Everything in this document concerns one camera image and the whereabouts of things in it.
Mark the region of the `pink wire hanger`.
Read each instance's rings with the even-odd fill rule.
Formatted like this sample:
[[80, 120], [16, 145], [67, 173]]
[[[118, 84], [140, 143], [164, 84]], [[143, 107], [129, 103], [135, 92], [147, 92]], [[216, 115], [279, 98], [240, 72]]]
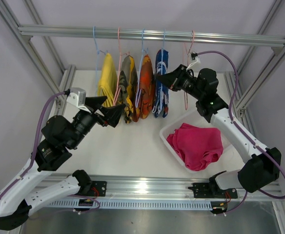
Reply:
[[[192, 41], [191, 41], [190, 47], [187, 48], [186, 44], [185, 43], [183, 44], [184, 50], [183, 50], [182, 61], [184, 62], [185, 56], [187, 56], [187, 59], [186, 59], [187, 64], [188, 64], [188, 54], [191, 52], [191, 49], [192, 49], [192, 46], [194, 43], [194, 39], [195, 39], [195, 31], [192, 30]], [[183, 92], [183, 97], [184, 97], [184, 108], [185, 108], [185, 110], [187, 110], [188, 109], [188, 96], [187, 96], [186, 92]]]

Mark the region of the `pink trousers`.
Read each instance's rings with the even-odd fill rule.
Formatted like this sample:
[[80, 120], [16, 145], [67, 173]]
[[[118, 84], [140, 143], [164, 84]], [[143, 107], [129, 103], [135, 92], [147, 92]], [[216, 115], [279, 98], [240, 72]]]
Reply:
[[183, 123], [166, 138], [186, 168], [202, 171], [209, 164], [217, 162], [224, 148], [221, 132], [216, 128], [200, 128]]

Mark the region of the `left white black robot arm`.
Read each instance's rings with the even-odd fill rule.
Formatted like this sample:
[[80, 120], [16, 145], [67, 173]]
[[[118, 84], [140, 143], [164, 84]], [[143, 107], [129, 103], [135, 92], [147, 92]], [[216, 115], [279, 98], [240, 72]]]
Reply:
[[92, 180], [84, 170], [76, 170], [65, 180], [40, 191], [33, 189], [55, 172], [77, 149], [95, 124], [116, 127], [125, 104], [104, 107], [106, 96], [85, 97], [66, 91], [67, 102], [79, 109], [73, 121], [56, 115], [42, 127], [39, 120], [36, 136], [43, 134], [44, 140], [34, 143], [33, 152], [12, 181], [0, 191], [0, 230], [10, 231], [25, 223], [28, 218], [45, 205], [71, 195], [88, 195]]

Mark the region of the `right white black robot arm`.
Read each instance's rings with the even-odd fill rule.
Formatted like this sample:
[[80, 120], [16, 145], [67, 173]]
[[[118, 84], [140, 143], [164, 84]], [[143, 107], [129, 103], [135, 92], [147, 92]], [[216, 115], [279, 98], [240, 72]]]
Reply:
[[277, 148], [267, 148], [258, 141], [239, 121], [228, 104], [218, 95], [219, 81], [216, 72], [203, 68], [198, 76], [180, 65], [174, 71], [156, 76], [156, 80], [176, 92], [183, 90], [196, 102], [198, 113], [229, 140], [241, 156], [244, 166], [240, 170], [220, 172], [211, 179], [209, 193], [220, 197], [230, 188], [243, 188], [249, 193], [262, 188], [279, 178], [281, 152]]

